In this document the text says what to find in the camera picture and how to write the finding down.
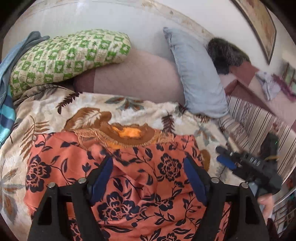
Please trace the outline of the person's right hand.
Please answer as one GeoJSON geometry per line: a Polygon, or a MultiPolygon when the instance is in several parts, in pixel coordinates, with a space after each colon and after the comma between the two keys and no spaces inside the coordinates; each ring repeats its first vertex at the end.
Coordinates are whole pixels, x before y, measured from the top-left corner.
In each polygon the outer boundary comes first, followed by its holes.
{"type": "Polygon", "coordinates": [[[265,194],[257,199],[258,204],[263,205],[262,215],[264,217],[264,221],[267,224],[268,219],[272,216],[273,207],[274,207],[274,199],[272,194],[265,194]]]}

